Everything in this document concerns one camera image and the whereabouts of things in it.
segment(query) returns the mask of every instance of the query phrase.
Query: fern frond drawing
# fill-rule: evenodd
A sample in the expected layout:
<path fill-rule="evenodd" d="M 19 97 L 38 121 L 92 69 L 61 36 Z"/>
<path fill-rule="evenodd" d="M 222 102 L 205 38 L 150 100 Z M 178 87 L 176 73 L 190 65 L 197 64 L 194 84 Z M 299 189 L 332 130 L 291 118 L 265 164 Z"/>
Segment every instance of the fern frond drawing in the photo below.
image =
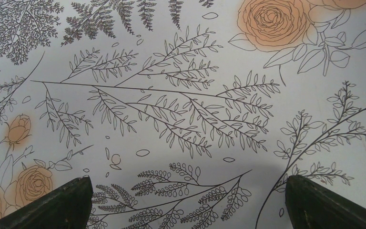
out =
<path fill-rule="evenodd" d="M 60 24 L 55 14 L 63 11 L 54 0 L 0 1 L 0 58 L 19 65 L 28 60 L 31 50 L 50 46 Z"/>
<path fill-rule="evenodd" d="M 153 17 L 159 0 L 91 0 L 90 4 L 72 2 L 71 6 L 78 13 L 78 16 L 67 17 L 69 27 L 65 29 L 66 35 L 63 37 L 62 46 L 80 40 L 83 35 L 90 40 L 96 39 L 100 31 L 110 38 L 115 38 L 113 32 L 115 14 L 118 14 L 123 27 L 131 35 L 134 35 L 132 28 L 132 14 L 135 10 L 141 17 L 141 22 L 149 31 L 154 30 Z M 213 6 L 214 0 L 200 0 L 199 3 L 204 7 Z M 172 23 L 178 29 L 180 26 L 180 15 L 184 0 L 168 0 L 169 12 Z"/>
<path fill-rule="evenodd" d="M 111 184 L 111 187 L 97 185 L 96 188 L 100 192 L 93 194 L 92 202 L 96 206 L 91 211 L 87 228 L 105 228 L 107 226 L 107 222 L 104 221 L 106 217 L 134 213 L 128 219 L 131 225 L 123 229 L 170 229 L 178 223 L 191 223 L 193 229 L 203 229 L 218 220 L 218 212 L 221 213 L 222 221 L 228 220 L 237 209 L 243 206 L 245 202 L 248 202 L 249 197 L 252 195 L 250 191 L 240 186 L 242 177 L 251 170 L 222 183 L 204 185 L 198 181 L 201 173 L 199 167 L 194 169 L 191 165 L 177 162 L 171 163 L 169 169 L 177 174 L 165 170 L 147 170 L 138 174 L 138 177 L 149 179 L 136 184 L 132 188 L 132 190 L 137 191 L 136 196 L 142 197 L 153 193 L 152 191 L 142 193 L 148 190 L 147 187 L 149 186 L 150 190 L 158 190 L 153 194 L 160 196 L 162 199 L 174 197 L 171 201 L 153 206 L 137 208 L 136 206 L 139 206 L 138 201 L 119 185 Z M 190 193 L 189 189 L 192 188 L 196 191 Z M 196 207 L 195 211 L 185 216 L 184 210 L 181 209 L 181 207 L 184 207 L 183 202 L 198 198 L 200 198 L 198 201 L 199 206 Z"/>

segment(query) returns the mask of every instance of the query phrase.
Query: wallpaper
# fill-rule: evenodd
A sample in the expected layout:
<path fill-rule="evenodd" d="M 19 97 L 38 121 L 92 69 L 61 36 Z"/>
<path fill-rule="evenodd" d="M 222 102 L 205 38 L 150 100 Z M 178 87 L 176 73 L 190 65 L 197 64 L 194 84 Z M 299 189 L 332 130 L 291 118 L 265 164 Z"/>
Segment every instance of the wallpaper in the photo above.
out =
<path fill-rule="evenodd" d="M 291 228 L 291 175 L 366 208 L 366 0 L 0 0 L 0 219 Z"/>

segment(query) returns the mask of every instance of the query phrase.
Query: petal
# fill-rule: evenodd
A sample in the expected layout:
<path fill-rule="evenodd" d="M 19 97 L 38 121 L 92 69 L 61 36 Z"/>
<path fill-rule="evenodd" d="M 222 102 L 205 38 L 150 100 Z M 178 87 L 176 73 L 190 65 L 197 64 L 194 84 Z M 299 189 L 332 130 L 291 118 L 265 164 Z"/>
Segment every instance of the petal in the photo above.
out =
<path fill-rule="evenodd" d="M 5 200 L 10 205 L 16 205 L 16 185 L 17 181 L 13 181 L 5 191 Z"/>
<path fill-rule="evenodd" d="M 11 129 L 8 135 L 9 141 L 18 142 L 25 131 L 24 126 L 17 126 Z"/>
<path fill-rule="evenodd" d="M 52 176 L 52 172 L 50 172 L 49 170 L 47 170 L 45 168 L 42 168 L 42 167 L 39 167 L 37 169 L 37 172 L 43 174 L 43 176 L 45 176 L 45 177 L 51 177 Z"/>

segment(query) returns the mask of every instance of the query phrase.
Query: black ink lines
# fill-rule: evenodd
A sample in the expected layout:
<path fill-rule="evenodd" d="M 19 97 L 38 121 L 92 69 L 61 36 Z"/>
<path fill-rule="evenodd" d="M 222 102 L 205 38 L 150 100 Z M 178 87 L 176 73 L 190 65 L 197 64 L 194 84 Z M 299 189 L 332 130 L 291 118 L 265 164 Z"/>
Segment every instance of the black ink lines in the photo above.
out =
<path fill-rule="evenodd" d="M 0 1 L 0 58 L 6 56 L 18 65 L 28 60 L 31 50 L 50 46 L 60 24 L 55 14 L 63 11 L 53 0 Z"/>

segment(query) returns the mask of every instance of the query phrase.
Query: leafy branch drawing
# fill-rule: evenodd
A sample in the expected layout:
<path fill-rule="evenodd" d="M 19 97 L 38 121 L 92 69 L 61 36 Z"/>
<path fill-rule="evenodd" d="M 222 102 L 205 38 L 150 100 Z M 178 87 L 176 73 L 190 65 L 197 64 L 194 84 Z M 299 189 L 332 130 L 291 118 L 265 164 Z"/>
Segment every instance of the leafy branch drawing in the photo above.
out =
<path fill-rule="evenodd" d="M 53 0 L 0 1 L 0 58 L 6 56 L 18 65 L 28 60 L 32 49 L 50 46 L 60 24 L 54 14 L 63 11 Z"/>
<path fill-rule="evenodd" d="M 350 185 L 350 181 L 354 178 L 342 170 L 338 170 L 336 162 L 332 163 L 330 167 L 325 167 L 320 162 L 313 163 L 309 171 L 300 170 L 297 163 L 307 155 L 323 150 L 330 152 L 332 147 L 350 145 L 352 139 L 366 142 L 366 128 L 362 126 L 361 122 L 355 120 L 357 116 L 366 113 L 366 107 L 360 108 L 354 105 L 355 101 L 359 99 L 351 92 L 355 86 L 355 84 L 345 81 L 338 93 L 327 99 L 333 104 L 334 113 L 334 118 L 329 118 L 327 122 L 312 121 L 312 116 L 303 110 L 298 112 L 292 122 L 287 122 L 287 127 L 281 128 L 281 132 L 290 137 L 290 144 L 277 141 L 279 150 L 274 151 L 274 154 L 287 161 L 287 166 L 268 193 L 259 211 L 256 227 L 269 197 L 275 191 L 285 192 L 285 184 L 290 175 L 303 175 L 309 179 L 319 179 L 322 183 L 330 185 L 333 185 L 335 179 L 339 179 L 344 184 Z M 318 137 L 312 142 L 306 143 L 304 139 L 311 130 L 317 130 Z"/>
<path fill-rule="evenodd" d="M 73 144 L 81 144 L 81 141 L 78 139 L 80 134 L 74 133 L 74 130 L 79 130 L 77 126 L 83 125 L 85 127 L 85 132 L 89 135 L 89 127 L 93 128 L 93 125 L 90 123 L 89 119 L 85 118 L 83 114 L 85 111 L 79 110 L 76 112 L 69 112 L 68 103 L 61 103 L 60 99 L 52 98 L 50 92 L 46 85 L 46 98 L 45 100 L 41 101 L 35 109 L 42 107 L 45 105 L 45 112 L 40 116 L 42 119 L 45 115 L 47 115 L 47 127 L 51 127 L 52 131 L 60 129 L 60 142 L 66 136 L 66 146 L 69 147 L 69 143 L 71 139 L 73 139 Z"/>
<path fill-rule="evenodd" d="M 10 112 L 12 112 L 13 105 L 17 104 L 17 101 L 14 98 L 12 98 L 16 90 L 18 90 L 20 86 L 22 86 L 22 84 L 26 82 L 27 79 L 33 74 L 34 70 L 36 70 L 36 68 L 41 63 L 43 57 L 44 54 L 41 56 L 39 62 L 27 77 L 24 78 L 15 76 L 15 78 L 11 79 L 9 83 L 4 82 L 3 84 L 0 84 L 0 94 L 1 93 L 7 94 L 2 99 L 0 99 L 0 125 L 2 125 L 5 121 L 8 120 L 8 117 L 5 115 L 6 109 L 9 108 Z"/>
<path fill-rule="evenodd" d="M 108 37 L 115 38 L 112 15 L 114 10 L 119 14 L 123 27 L 128 33 L 134 35 L 132 30 L 134 8 L 138 8 L 137 11 L 145 28 L 153 31 L 153 17 L 157 0 L 91 0 L 90 2 L 90 4 L 71 3 L 73 9 L 78 13 L 78 17 L 67 17 L 70 26 L 65 29 L 66 35 L 62 46 L 80 40 L 83 34 L 91 40 L 96 39 L 99 31 Z M 213 0 L 200 0 L 199 2 L 207 8 L 214 4 Z M 172 22 L 180 29 L 180 13 L 184 0 L 168 0 L 168 3 Z"/>
<path fill-rule="evenodd" d="M 242 207 L 252 195 L 247 189 L 240 186 L 241 178 L 249 173 L 247 171 L 239 176 L 231 178 L 223 183 L 215 185 L 201 185 L 198 179 L 201 175 L 199 167 L 192 167 L 185 163 L 171 163 L 171 172 L 165 170 L 148 170 L 141 172 L 138 177 L 145 180 L 136 184 L 132 190 L 137 191 L 136 196 L 146 196 L 154 194 L 162 197 L 177 198 L 166 203 L 137 208 L 138 201 L 119 185 L 111 186 L 97 185 L 99 192 L 93 194 L 92 202 L 103 213 L 96 213 L 93 208 L 89 218 L 88 228 L 103 228 L 108 226 L 103 221 L 110 215 L 126 214 L 138 212 L 129 218 L 131 225 L 125 229 L 152 228 L 151 223 L 161 219 L 163 222 L 157 228 L 172 228 L 178 223 L 194 223 L 193 229 L 207 228 L 218 218 L 228 220 L 233 213 Z M 175 172 L 180 180 L 171 180 L 172 173 Z M 202 188 L 202 190 L 190 195 L 189 189 L 192 187 Z M 200 206 L 193 212 L 184 216 L 184 210 L 179 208 L 183 201 L 202 195 L 198 200 Z M 224 203 L 225 209 L 219 209 Z"/>
<path fill-rule="evenodd" d="M 117 62 L 121 65 L 135 65 L 130 60 L 138 54 L 122 51 L 120 55 L 113 55 L 113 63 L 108 66 L 112 68 L 111 73 L 118 73 L 121 81 L 115 86 L 93 85 L 81 83 L 68 83 L 72 77 L 79 75 L 82 71 L 91 70 L 92 75 L 98 82 L 100 75 L 106 82 L 107 73 L 95 73 L 97 66 L 103 66 L 111 59 L 99 57 L 99 51 L 93 49 L 92 52 L 81 53 L 81 58 L 74 57 L 74 63 L 70 63 L 72 73 L 62 82 L 43 82 L 44 84 L 74 85 L 90 87 L 92 96 L 89 101 L 96 101 L 92 110 L 93 115 L 100 113 L 102 123 L 113 124 L 114 130 L 119 128 L 122 136 L 125 128 L 128 132 L 137 132 L 133 126 L 138 120 L 152 122 L 159 138 L 164 138 L 170 148 L 174 143 L 178 143 L 181 150 L 187 150 L 191 158 L 194 152 L 199 155 L 207 154 L 211 157 L 208 148 L 212 141 L 218 141 L 218 146 L 226 144 L 228 147 L 239 142 L 242 149 L 251 148 L 257 152 L 258 149 L 267 150 L 259 140 L 259 133 L 266 134 L 268 119 L 273 116 L 271 105 L 262 103 L 262 97 L 271 98 L 275 93 L 280 93 L 278 84 L 273 80 L 267 81 L 266 76 L 259 77 L 257 74 L 250 74 L 246 78 L 246 83 L 242 83 L 239 77 L 235 77 L 233 87 L 229 89 L 224 86 L 224 91 L 217 95 L 206 93 L 182 92 L 177 90 L 154 89 L 153 86 L 145 87 L 123 87 L 125 82 L 147 77 L 149 79 L 165 77 L 174 87 L 185 87 L 207 90 L 210 80 L 203 80 L 211 77 L 212 72 L 216 72 L 218 66 L 213 66 L 210 61 L 205 62 L 199 57 L 207 58 L 208 52 L 218 53 L 221 45 L 216 41 L 210 41 L 210 36 L 215 32 L 206 29 L 201 32 L 200 26 L 194 35 L 191 35 L 187 27 L 185 35 L 174 36 L 173 42 L 165 41 L 165 52 L 154 53 L 142 65 L 142 70 L 128 76 L 122 77 L 122 69 L 125 72 L 131 70 L 128 66 L 119 70 L 113 66 Z M 120 98 L 115 96 L 113 91 L 125 91 L 129 93 L 144 94 L 140 99 Z M 212 101 L 203 102 L 205 98 L 214 98 Z"/>

